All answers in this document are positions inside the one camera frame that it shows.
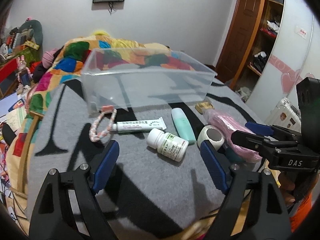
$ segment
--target toy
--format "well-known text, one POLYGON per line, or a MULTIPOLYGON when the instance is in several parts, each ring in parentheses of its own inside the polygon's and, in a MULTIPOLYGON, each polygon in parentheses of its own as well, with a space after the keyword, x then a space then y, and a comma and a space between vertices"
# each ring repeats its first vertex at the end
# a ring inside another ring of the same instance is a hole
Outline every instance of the toy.
POLYGON ((21 58, 17 58, 17 69, 17 78, 19 83, 22 83, 23 86, 28 85, 31 87, 30 79, 32 78, 32 74, 27 67, 27 63, 24 60, 24 55, 22 55, 21 58))

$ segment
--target pill bottle label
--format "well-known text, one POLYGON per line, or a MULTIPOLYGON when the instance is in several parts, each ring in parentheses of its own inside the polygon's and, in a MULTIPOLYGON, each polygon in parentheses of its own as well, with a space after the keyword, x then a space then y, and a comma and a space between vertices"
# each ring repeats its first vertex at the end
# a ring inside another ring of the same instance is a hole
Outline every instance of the pill bottle label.
POLYGON ((159 152, 170 159, 176 160, 186 142, 186 140, 168 133, 168 135, 165 136, 159 152))

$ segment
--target white suitcase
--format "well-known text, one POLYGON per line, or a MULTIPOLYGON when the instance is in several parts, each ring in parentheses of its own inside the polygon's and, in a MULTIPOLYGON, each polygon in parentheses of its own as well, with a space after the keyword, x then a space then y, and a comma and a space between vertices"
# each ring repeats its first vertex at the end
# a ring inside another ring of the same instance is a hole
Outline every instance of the white suitcase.
POLYGON ((290 103, 288 98, 282 98, 279 101, 265 120, 265 123, 301 132, 300 111, 290 103))

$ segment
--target white tape roll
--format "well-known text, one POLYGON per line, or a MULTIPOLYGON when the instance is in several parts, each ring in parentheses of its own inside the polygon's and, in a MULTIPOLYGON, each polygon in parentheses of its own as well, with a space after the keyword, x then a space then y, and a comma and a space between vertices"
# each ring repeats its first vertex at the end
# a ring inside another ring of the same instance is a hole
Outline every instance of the white tape roll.
POLYGON ((197 140, 197 144, 199 147, 204 140, 209 140, 213 145, 213 147, 216 150, 219 150, 222 144, 224 143, 224 136, 214 126, 207 125, 202 129, 201 133, 199 134, 199 137, 197 140))

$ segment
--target transparent plastic bin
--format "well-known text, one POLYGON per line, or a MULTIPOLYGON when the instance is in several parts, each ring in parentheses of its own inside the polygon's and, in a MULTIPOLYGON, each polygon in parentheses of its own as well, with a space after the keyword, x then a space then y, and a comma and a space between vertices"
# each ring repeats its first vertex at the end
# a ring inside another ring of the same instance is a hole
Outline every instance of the transparent plastic bin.
POLYGON ((94 49, 81 70, 90 115, 104 105, 202 101, 216 75, 183 52, 144 48, 94 49))

